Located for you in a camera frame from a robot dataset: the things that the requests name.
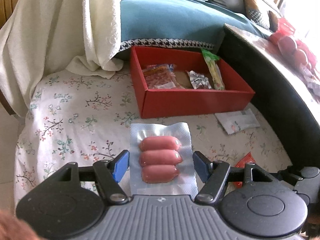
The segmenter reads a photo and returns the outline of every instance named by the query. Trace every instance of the vacuum-sealed sausage package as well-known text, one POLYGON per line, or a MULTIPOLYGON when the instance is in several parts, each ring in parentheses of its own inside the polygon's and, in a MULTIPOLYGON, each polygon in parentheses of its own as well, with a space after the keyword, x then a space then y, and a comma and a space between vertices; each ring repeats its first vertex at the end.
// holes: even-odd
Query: vacuum-sealed sausage package
POLYGON ((131 124, 132 195, 198 194, 187 123, 131 124))

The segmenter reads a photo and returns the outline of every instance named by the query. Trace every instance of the red cardboard box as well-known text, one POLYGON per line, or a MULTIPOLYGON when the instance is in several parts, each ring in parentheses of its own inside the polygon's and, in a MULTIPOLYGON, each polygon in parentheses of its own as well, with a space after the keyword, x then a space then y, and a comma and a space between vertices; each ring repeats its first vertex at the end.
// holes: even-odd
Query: red cardboard box
POLYGON ((142 69, 153 64, 176 64, 176 70, 210 75, 201 53, 153 47, 132 47, 131 78, 141 118, 213 114, 243 110, 254 91, 223 59, 218 61, 226 90, 148 89, 142 69))

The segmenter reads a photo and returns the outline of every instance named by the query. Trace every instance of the white towel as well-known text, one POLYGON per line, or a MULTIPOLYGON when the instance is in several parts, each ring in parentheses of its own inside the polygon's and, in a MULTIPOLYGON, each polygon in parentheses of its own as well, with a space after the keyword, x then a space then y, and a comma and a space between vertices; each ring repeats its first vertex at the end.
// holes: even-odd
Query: white towel
POLYGON ((0 89, 25 116, 43 76, 67 69, 111 78, 121 42, 121 0, 19 0, 0 30, 0 89))

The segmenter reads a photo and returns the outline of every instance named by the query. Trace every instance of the teal blanket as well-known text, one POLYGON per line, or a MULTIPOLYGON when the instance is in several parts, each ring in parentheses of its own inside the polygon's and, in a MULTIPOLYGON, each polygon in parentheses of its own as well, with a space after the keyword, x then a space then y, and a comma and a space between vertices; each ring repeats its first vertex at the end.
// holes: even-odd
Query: teal blanket
POLYGON ((132 45, 203 47, 220 44, 225 23, 264 35, 245 16, 197 0, 122 0, 120 50, 132 45))

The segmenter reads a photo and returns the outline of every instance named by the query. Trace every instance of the wooden furniture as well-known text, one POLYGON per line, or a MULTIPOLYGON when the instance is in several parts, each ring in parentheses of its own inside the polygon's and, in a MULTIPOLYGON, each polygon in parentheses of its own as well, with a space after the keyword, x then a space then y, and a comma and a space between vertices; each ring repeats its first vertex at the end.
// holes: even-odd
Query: wooden furniture
MULTIPOLYGON (((0 28, 7 22, 18 0, 0 0, 0 28)), ((9 114, 15 114, 0 90, 0 103, 9 114)))
POLYGON ((267 119, 295 165, 320 167, 320 104, 278 48, 225 25, 218 52, 256 92, 252 103, 267 119))

